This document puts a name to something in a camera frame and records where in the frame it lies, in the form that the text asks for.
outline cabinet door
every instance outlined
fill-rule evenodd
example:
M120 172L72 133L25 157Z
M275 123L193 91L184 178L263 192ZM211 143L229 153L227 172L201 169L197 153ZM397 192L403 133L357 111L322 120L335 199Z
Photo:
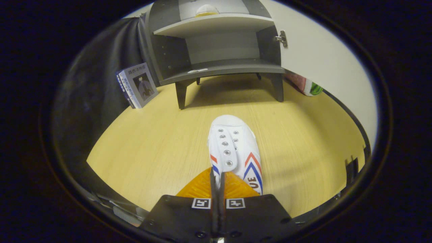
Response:
M297 10L272 0L260 0L277 32L285 31L288 47L280 44L281 67L302 75L345 104L364 127L373 150L378 114L366 70L340 39Z

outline book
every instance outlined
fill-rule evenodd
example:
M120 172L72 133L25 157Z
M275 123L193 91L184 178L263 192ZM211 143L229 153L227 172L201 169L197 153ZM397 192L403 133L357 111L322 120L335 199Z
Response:
M133 109L143 108L158 91L147 67L147 63L135 65L117 72L117 81Z

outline shelf board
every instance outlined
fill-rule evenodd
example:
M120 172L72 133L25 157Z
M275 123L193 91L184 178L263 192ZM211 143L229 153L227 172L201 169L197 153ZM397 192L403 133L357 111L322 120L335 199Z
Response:
M160 28L153 34L187 38L222 32L258 32L273 25L271 18L244 13L220 13L186 19Z
M239 73L274 73L284 74L285 69L280 65L272 64L268 61L256 59L227 59L218 61L208 61L197 64L192 64L190 70L176 74L167 79L160 81L161 85L175 83L178 81L194 79L199 77L208 77L224 74L239 74Z

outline wooden tabletop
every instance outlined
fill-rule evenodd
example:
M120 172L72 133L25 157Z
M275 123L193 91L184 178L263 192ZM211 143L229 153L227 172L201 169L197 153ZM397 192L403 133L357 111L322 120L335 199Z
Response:
M325 93L307 97L284 82L280 103L265 77L223 75L190 85L186 109L179 110L174 84L158 91L142 109L128 107L117 117L87 159L110 187L146 210L210 167L207 136L223 114L239 117L255 133L264 194L275 195L291 217L343 189L347 161L358 157L359 168L364 165L360 131Z

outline white sneaker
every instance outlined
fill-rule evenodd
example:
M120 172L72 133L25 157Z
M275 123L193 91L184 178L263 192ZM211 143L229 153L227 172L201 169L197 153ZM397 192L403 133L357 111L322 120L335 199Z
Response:
M257 140L244 121L233 115L217 117L210 126L207 146L218 189L220 174L232 171L258 194L263 194Z

